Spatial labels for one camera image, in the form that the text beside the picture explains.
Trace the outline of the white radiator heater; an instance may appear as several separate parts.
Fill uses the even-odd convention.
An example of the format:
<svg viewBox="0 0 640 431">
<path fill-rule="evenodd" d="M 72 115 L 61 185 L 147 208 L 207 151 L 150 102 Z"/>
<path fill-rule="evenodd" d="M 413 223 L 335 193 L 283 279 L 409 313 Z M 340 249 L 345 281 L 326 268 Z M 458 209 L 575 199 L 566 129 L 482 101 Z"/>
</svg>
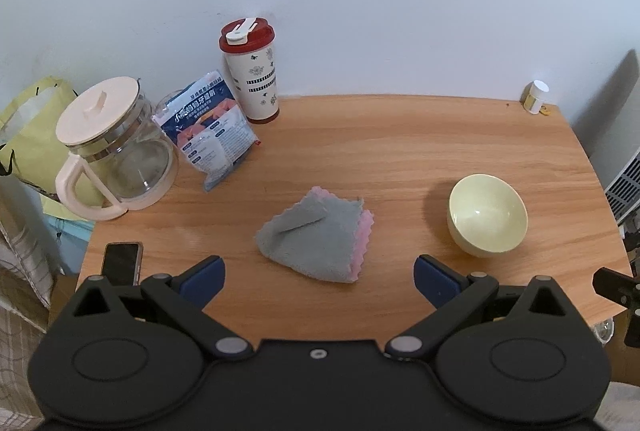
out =
<svg viewBox="0 0 640 431">
<path fill-rule="evenodd" d="M 640 202 L 640 157 L 636 152 L 604 190 L 617 225 L 623 224 L 638 209 Z"/>
</svg>

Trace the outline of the glass pitcher cream lid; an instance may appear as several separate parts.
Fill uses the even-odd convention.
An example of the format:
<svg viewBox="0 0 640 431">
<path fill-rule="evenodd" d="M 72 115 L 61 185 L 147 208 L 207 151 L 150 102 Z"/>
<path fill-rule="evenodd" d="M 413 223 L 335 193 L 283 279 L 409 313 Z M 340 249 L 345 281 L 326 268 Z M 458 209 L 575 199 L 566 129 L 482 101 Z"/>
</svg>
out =
<svg viewBox="0 0 640 431">
<path fill-rule="evenodd" d="M 55 188 L 73 214 L 114 220 L 153 206 L 174 185 L 178 156 L 152 112 L 131 76 L 94 84 L 62 112 L 55 135 L 68 156 Z"/>
</svg>

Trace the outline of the blue printed plastic pouch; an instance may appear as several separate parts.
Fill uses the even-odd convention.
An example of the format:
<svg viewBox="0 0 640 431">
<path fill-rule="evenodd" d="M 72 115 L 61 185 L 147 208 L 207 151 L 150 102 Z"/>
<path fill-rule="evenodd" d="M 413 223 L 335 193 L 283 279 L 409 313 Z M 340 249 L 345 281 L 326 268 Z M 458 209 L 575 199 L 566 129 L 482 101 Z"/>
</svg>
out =
<svg viewBox="0 0 640 431">
<path fill-rule="evenodd" d="M 153 121 L 212 190 L 244 160 L 259 139 L 220 72 L 206 73 L 164 97 Z"/>
</svg>

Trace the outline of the black smartphone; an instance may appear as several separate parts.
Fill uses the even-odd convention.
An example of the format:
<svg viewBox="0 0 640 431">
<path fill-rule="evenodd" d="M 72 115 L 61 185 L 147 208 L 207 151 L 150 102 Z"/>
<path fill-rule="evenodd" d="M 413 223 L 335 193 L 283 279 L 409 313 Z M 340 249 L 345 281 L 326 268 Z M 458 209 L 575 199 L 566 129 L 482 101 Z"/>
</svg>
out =
<svg viewBox="0 0 640 431">
<path fill-rule="evenodd" d="M 135 286 L 140 278 L 142 252 L 141 243 L 107 243 L 101 275 L 113 286 Z"/>
</svg>

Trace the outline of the grey and pink cloth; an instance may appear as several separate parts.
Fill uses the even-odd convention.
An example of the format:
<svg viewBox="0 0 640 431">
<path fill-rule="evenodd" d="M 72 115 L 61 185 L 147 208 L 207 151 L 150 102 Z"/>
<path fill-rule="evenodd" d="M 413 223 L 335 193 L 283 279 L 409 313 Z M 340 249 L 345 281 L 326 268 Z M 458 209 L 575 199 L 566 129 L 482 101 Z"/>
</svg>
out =
<svg viewBox="0 0 640 431">
<path fill-rule="evenodd" d="M 314 186 L 262 225 L 255 236 L 260 253 L 317 281 L 358 281 L 374 224 L 363 201 L 347 200 Z"/>
</svg>

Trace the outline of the yellow green tote bag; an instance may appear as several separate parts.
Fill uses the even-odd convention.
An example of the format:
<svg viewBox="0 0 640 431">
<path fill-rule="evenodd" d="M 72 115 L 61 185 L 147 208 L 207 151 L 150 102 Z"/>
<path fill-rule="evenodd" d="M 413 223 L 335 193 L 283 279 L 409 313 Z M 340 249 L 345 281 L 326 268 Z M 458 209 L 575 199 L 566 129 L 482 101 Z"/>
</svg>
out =
<svg viewBox="0 0 640 431">
<path fill-rule="evenodd" d="M 58 199 L 55 179 L 68 156 L 55 135 L 58 118 L 77 94 L 66 81 L 47 76 L 27 87 L 1 113 L 1 174 L 37 191 L 49 217 L 81 217 Z"/>
</svg>

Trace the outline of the white small pill bottle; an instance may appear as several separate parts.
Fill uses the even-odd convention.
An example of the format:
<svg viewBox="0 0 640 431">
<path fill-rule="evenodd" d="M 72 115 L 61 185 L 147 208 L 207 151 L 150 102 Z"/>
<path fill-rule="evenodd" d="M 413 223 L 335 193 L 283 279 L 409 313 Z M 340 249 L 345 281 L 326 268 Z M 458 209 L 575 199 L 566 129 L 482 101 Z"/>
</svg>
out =
<svg viewBox="0 0 640 431">
<path fill-rule="evenodd" d="M 548 84 L 541 80 L 533 80 L 526 85 L 521 104 L 530 114 L 538 114 L 544 105 L 544 99 L 549 93 Z"/>
</svg>

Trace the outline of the pale yellow bowl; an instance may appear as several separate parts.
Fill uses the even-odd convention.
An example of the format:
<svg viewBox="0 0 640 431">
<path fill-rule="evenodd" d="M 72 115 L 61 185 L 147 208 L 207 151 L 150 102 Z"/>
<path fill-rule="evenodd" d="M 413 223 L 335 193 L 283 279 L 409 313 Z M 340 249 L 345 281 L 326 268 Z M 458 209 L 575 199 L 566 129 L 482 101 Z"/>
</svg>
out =
<svg viewBox="0 0 640 431">
<path fill-rule="evenodd" d="M 447 206 L 449 234 L 477 258 L 501 257 L 525 239 L 528 212 L 518 192 L 488 174 L 463 177 L 451 189 Z"/>
</svg>

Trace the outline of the red lid patterned tumbler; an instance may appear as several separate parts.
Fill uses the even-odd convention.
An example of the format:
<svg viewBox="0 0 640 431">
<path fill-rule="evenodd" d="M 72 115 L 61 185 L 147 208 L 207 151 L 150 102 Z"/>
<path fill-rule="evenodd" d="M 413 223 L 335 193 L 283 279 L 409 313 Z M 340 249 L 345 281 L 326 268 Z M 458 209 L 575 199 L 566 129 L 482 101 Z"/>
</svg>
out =
<svg viewBox="0 0 640 431">
<path fill-rule="evenodd" d="M 280 111 L 273 27 L 265 18 L 247 17 L 224 26 L 219 48 L 231 76 L 233 93 L 250 122 L 267 123 Z"/>
</svg>

